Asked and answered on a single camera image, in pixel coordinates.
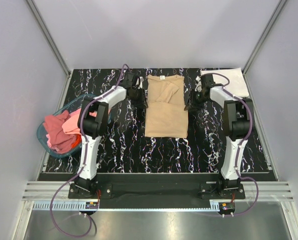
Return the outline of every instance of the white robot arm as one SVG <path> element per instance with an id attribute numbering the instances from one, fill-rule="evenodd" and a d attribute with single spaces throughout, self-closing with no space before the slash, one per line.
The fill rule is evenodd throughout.
<path id="1" fill-rule="evenodd" d="M 142 88 L 143 78 L 138 77 L 130 72 L 125 74 L 123 81 L 119 86 L 113 86 L 109 91 L 97 96 L 94 104 L 92 104 L 83 116 L 83 132 L 86 139 L 82 137 L 81 161 L 78 169 L 79 177 L 74 180 L 75 186 L 88 192 L 95 193 L 95 178 L 97 175 L 97 155 L 102 135 L 107 130 L 109 110 L 128 97 L 131 104 L 137 108 L 147 108 L 145 90 Z M 83 112 L 87 105 L 94 98 L 86 97 L 82 102 L 81 112 L 78 121 L 80 127 Z"/>
<path id="2" fill-rule="evenodd" d="M 244 149 L 248 142 L 245 136 L 249 132 L 250 122 L 254 128 L 254 111 L 251 99 L 240 99 L 249 108 L 251 112 L 249 115 L 240 100 L 225 90 L 222 84 L 214 82 L 213 74 L 218 75 L 218 73 L 207 73 L 197 77 L 198 84 L 195 89 L 190 91 L 185 109 L 188 111 L 201 110 L 206 101 L 214 101 L 223 109 L 222 129 L 226 136 L 226 150 L 215 190 L 218 196 L 226 198 L 242 187 L 240 168 Z"/>

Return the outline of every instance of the tan garment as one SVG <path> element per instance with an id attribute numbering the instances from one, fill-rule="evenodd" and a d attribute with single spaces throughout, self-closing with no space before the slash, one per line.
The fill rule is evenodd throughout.
<path id="1" fill-rule="evenodd" d="M 148 108 L 145 137 L 186 138 L 188 112 L 185 111 L 184 77 L 179 75 L 148 76 Z"/>

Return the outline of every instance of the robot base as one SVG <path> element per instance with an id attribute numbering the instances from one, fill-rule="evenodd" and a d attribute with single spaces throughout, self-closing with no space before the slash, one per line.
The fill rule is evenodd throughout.
<path id="1" fill-rule="evenodd" d="M 200 194 L 201 198 L 205 200 L 213 199 L 233 199 L 233 194 L 235 199 L 246 199 L 244 186 L 239 185 L 238 189 L 228 189 L 223 191 L 218 191 L 216 189 L 216 183 L 202 183 L 200 184 Z"/>
<path id="2" fill-rule="evenodd" d="M 101 183 L 101 184 L 96 184 L 95 189 L 100 190 L 100 198 L 101 199 L 111 199 L 112 196 L 112 188 L 113 185 L 111 183 Z M 80 188 L 76 186 L 75 183 L 70 184 L 70 189 L 69 189 L 69 194 L 68 198 L 69 199 L 97 199 L 97 193 L 96 190 L 92 191 L 87 191 L 83 188 Z"/>

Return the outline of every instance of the blue laundry basket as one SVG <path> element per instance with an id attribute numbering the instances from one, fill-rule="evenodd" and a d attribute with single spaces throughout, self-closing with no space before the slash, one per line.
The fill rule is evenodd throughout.
<path id="1" fill-rule="evenodd" d="M 65 111 L 65 110 L 68 110 L 69 113 L 72 113 L 72 112 L 76 111 L 77 109 L 82 107 L 82 103 L 83 103 L 83 100 L 84 100 L 85 97 L 94 98 L 96 96 L 93 95 L 93 94 L 81 95 L 81 96 L 77 97 L 75 100 L 69 102 L 67 105 L 65 105 L 60 110 L 56 111 L 53 115 L 57 116 L 59 114 L 62 114 L 63 111 Z M 48 147 L 48 145 L 47 145 L 48 138 L 46 137 L 47 134 L 48 133 L 47 133 L 45 127 L 43 126 L 43 123 L 41 123 L 40 126 L 37 129 L 37 138 L 38 138 L 39 142 L 41 143 L 41 145 L 44 147 L 44 149 L 51 156 L 53 156 L 55 158 L 61 159 L 61 158 L 68 157 L 69 155 L 77 152 L 82 147 L 82 143 L 80 143 L 76 147 L 72 148 L 70 151 L 68 151 L 66 153 L 63 153 L 63 154 L 59 154 L 55 150 Z"/>

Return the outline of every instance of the white wall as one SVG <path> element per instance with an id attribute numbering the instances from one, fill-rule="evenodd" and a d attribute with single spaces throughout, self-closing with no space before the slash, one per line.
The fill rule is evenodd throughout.
<path id="1" fill-rule="evenodd" d="M 244 67 L 279 0 L 34 0 L 71 69 Z"/>
<path id="2" fill-rule="evenodd" d="M 10 239 L 43 148 L 36 129 L 55 111 L 65 74 L 24 0 L 0 0 L 0 240 Z"/>
<path id="3" fill-rule="evenodd" d="M 298 1 L 289 1 L 247 79 L 281 180 L 298 209 Z"/>

